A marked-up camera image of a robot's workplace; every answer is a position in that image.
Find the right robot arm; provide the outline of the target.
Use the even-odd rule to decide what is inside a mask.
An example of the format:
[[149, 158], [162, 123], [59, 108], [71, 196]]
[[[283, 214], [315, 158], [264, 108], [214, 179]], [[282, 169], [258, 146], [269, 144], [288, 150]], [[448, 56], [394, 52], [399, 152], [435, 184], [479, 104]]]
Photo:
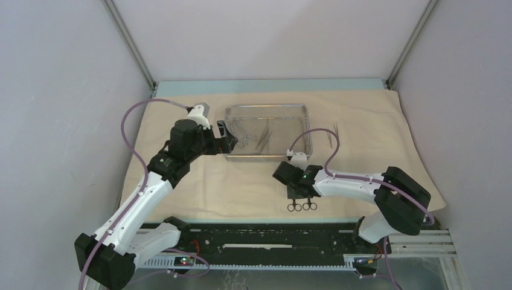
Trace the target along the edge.
[[422, 226], [435, 222], [427, 209], [430, 193], [398, 167], [390, 166], [376, 174], [336, 172], [309, 165], [303, 153], [288, 150], [287, 160], [280, 162], [272, 176], [286, 186], [292, 201], [287, 207], [290, 212], [315, 210], [312, 199], [327, 197], [377, 206], [377, 212], [359, 219], [351, 236], [352, 247], [360, 253], [390, 234], [417, 236]]

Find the beige cloth wrap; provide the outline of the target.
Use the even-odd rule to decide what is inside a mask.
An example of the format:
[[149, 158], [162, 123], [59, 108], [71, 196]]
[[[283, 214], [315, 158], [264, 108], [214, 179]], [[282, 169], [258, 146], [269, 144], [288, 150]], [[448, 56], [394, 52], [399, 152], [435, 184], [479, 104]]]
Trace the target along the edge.
[[[389, 166], [404, 170], [432, 196], [428, 209], [446, 203], [429, 177], [414, 146], [398, 94], [389, 90], [305, 91], [165, 96], [136, 111], [142, 114], [122, 197], [140, 182], [148, 162], [169, 139], [174, 123], [186, 116], [186, 106], [210, 106], [211, 124], [222, 120], [234, 105], [299, 104], [307, 107], [313, 152], [310, 164], [328, 164], [330, 170], [382, 173]], [[327, 133], [338, 123], [340, 141], [334, 147]], [[176, 216], [191, 222], [351, 222], [377, 211], [375, 205], [351, 198], [316, 198], [315, 211], [289, 212], [286, 188], [273, 178], [276, 162], [232, 162], [224, 155], [202, 156], [191, 164], [176, 188], [148, 216], [161, 221]]]

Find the metal surgical instrument tray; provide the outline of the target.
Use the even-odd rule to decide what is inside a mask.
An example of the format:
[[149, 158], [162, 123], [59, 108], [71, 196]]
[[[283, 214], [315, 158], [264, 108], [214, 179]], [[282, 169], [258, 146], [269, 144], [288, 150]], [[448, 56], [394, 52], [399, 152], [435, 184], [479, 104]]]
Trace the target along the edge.
[[234, 105], [225, 123], [239, 143], [226, 155], [232, 162], [280, 162], [296, 138], [310, 129], [307, 107], [299, 104]]

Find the metal surgical scissors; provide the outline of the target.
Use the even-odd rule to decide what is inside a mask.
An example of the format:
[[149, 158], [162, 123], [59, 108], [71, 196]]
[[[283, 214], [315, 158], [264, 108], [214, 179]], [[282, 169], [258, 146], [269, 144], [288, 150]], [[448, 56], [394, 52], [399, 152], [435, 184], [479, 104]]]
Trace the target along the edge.
[[303, 203], [302, 205], [302, 209], [305, 210], [305, 211], [309, 211], [309, 210], [317, 210], [318, 208], [318, 205], [317, 203], [313, 202], [311, 198], [307, 198], [306, 202]]

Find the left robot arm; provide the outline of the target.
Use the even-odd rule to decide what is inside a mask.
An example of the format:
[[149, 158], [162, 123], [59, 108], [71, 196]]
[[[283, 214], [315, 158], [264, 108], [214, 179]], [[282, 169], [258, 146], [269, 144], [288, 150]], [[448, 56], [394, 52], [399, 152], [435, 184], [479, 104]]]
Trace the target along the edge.
[[107, 289], [123, 289], [137, 268], [157, 253], [168, 248], [179, 252], [188, 249], [190, 234], [169, 222], [146, 234], [138, 234], [138, 230], [190, 171], [193, 161], [203, 155], [233, 151], [237, 138], [222, 120], [217, 122], [221, 136], [215, 137], [207, 119], [209, 109], [206, 103], [187, 107], [187, 117], [175, 122], [162, 149], [143, 164], [144, 174], [129, 198], [92, 235], [82, 233], [76, 238], [80, 289], [85, 277]]

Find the thin metal needle tweezers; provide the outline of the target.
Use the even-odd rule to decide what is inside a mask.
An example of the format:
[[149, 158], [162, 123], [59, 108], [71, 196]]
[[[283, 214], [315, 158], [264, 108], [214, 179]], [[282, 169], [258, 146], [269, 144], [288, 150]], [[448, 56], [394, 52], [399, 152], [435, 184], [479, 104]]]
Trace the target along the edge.
[[328, 138], [330, 147], [333, 148], [334, 147], [334, 139], [336, 139], [337, 141], [341, 140], [341, 137], [339, 134], [338, 123], [336, 121], [333, 123], [333, 127], [331, 128], [331, 130], [334, 132], [334, 135], [331, 133], [327, 133], [327, 138]]

